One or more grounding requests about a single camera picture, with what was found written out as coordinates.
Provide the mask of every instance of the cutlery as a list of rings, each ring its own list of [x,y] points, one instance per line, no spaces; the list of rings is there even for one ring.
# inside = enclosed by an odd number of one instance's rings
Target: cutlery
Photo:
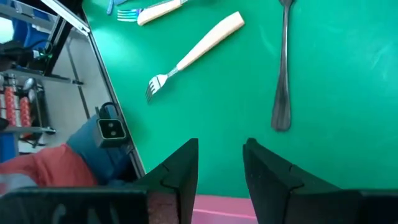
[[[196,44],[196,46],[191,49],[191,51],[189,51],[189,53],[168,74],[156,75],[149,81],[146,91],[147,101],[150,102],[150,99],[153,97],[153,95],[164,86],[164,84],[170,77],[188,67],[196,59],[201,57],[216,44],[232,34],[234,31],[238,30],[243,25],[244,21],[239,12],[235,12],[220,21]]]
[[[287,29],[289,26],[289,9],[293,0],[279,0],[284,7],[284,24],[282,30],[282,50],[280,55],[279,78],[272,110],[271,126],[276,131],[287,131],[291,124],[289,81],[287,75]]]
[[[175,9],[178,9],[182,4],[188,0],[170,0],[162,1],[144,9],[125,9],[118,10],[118,21],[122,22],[137,22],[142,26],[164,14],[167,14]]]
[[[106,14],[108,16],[110,16],[112,14],[114,5],[118,6],[118,5],[121,5],[121,4],[125,3],[126,1],[127,0],[109,0],[108,8],[106,9]]]

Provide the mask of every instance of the red cloth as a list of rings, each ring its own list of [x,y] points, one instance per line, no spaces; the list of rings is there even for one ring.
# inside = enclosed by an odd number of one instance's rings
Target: red cloth
[[[28,175],[39,187],[87,187],[97,184],[83,159],[66,144],[0,164],[0,174]]]

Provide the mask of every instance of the metal spoon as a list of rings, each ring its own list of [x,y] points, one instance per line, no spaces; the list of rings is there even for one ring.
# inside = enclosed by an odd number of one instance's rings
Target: metal spoon
[[[287,28],[289,23],[289,9],[293,0],[279,0],[284,7],[284,26],[282,32],[282,51],[278,86],[275,94],[274,109],[272,110],[271,126],[276,131],[287,131],[290,128],[290,98],[287,76]]]

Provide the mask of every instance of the floor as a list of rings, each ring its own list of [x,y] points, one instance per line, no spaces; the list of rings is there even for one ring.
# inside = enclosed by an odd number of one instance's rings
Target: floor
[[[110,100],[95,55],[86,39],[68,40],[53,73],[73,79],[76,73],[84,82],[81,91],[89,116],[95,114],[95,106],[101,106]],[[51,136],[45,135],[40,142],[46,144],[45,147],[58,146],[65,143],[69,136],[87,121],[87,115],[77,86],[56,82],[44,82],[43,85],[50,122],[57,133]],[[32,149],[26,143],[19,143],[20,152],[37,152],[42,148]]]

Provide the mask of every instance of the table edge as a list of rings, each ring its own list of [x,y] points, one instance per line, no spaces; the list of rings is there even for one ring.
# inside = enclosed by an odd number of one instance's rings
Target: table edge
[[[136,175],[138,178],[141,178],[145,176],[146,172],[144,170],[144,166],[142,164],[141,158],[139,157],[139,153],[137,151],[136,145],[134,144],[134,141],[132,140],[130,130],[126,124],[126,119],[123,115],[123,111],[120,107],[118,98],[116,96],[116,93],[114,92],[114,88],[112,86],[111,80],[109,78],[108,71],[106,70],[105,64],[103,62],[103,59],[101,57],[100,51],[98,49],[98,46],[95,42],[95,38],[92,32],[92,28],[90,27],[90,23],[88,22],[88,19],[86,17],[86,14],[84,12],[84,9],[82,10],[82,19],[84,20],[85,23],[88,24],[88,27],[90,28],[91,32],[88,34],[88,42],[91,46],[91,49],[93,50],[95,59],[98,62],[99,66],[99,72],[104,80],[105,88],[108,91],[109,96],[111,97],[112,103],[114,103],[116,111],[118,113],[119,119],[121,120],[127,134],[127,153],[129,154],[130,160],[132,162],[133,168],[136,172]]]

